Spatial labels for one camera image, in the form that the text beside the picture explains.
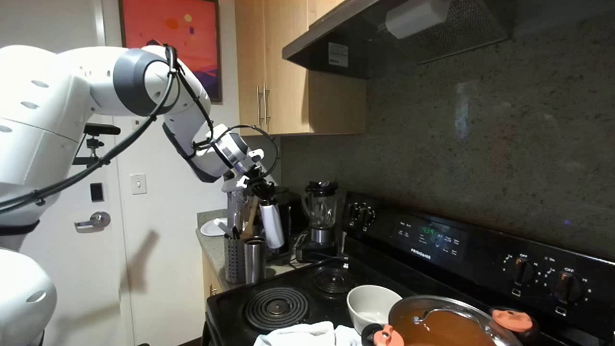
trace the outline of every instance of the electric stove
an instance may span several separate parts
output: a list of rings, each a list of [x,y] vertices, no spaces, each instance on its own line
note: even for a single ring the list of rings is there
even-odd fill
[[[343,256],[207,299],[204,344],[248,346],[298,323],[352,327],[346,296],[363,284],[527,312],[540,332],[524,345],[613,341],[613,262],[356,193],[340,224]]]

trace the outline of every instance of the stainless steel range hood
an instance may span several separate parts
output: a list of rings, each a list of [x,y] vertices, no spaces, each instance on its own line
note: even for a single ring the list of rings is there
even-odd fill
[[[284,47],[282,56],[310,70],[369,78],[383,56],[426,63],[506,40],[512,32],[514,0],[452,0],[444,22],[397,39],[385,22],[405,3],[346,0]]]

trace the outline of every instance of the granite backsplash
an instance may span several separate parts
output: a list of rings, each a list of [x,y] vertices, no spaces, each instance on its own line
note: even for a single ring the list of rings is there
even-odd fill
[[[615,259],[615,16],[368,81],[367,133],[282,138],[282,181],[337,180]]]

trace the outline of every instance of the white towel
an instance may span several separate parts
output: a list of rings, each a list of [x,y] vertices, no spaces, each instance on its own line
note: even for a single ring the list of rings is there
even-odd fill
[[[297,324],[259,335],[254,346],[361,346],[361,336],[354,329],[338,326],[333,330],[329,321]]]

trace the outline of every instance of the orange painting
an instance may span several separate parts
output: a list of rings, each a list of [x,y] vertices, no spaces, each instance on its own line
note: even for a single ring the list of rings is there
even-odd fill
[[[216,1],[122,0],[120,7],[125,47],[170,44],[212,101],[222,101]]]

